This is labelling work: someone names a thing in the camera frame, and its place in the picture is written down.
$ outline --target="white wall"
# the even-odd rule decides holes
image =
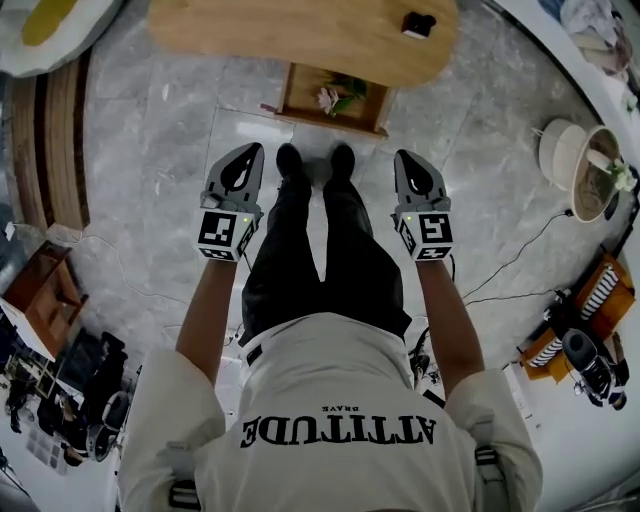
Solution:
[[[116,457],[100,464],[86,461],[68,468],[65,476],[56,474],[27,451],[27,428],[22,434],[11,430],[5,399],[6,392],[0,393],[0,446],[40,511],[114,512]]]
[[[640,290],[640,222],[624,251]],[[622,411],[596,408],[574,396],[573,380],[527,384],[535,422],[535,448],[544,468],[540,511],[560,511],[596,497],[640,468],[640,305],[625,316],[618,332],[630,368],[628,402]]]

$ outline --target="yellow object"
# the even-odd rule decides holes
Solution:
[[[40,0],[22,27],[22,43],[40,46],[49,39],[78,0]]]

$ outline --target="wooden cabinet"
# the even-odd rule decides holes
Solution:
[[[45,242],[0,299],[24,343],[51,361],[88,299],[79,294],[71,278],[66,262],[70,252]]]

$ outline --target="black and white striped object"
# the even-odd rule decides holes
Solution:
[[[542,352],[529,361],[529,364],[536,367],[545,366],[560,350],[562,350],[562,340],[554,338],[551,343],[544,347]]]
[[[598,284],[589,295],[589,298],[584,303],[582,311],[580,312],[580,318],[583,320],[589,320],[593,314],[598,311],[598,308],[604,304],[611,292],[615,288],[620,278],[613,270],[613,265],[610,263],[605,265],[604,272],[598,280]]]

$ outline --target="black pants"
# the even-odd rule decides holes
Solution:
[[[324,189],[329,237],[323,283],[307,237],[310,198],[303,174],[282,181],[267,236],[242,292],[245,333],[240,346],[271,327],[320,312],[403,337],[411,318],[403,310],[400,269],[373,239],[355,187],[347,180],[331,180]]]

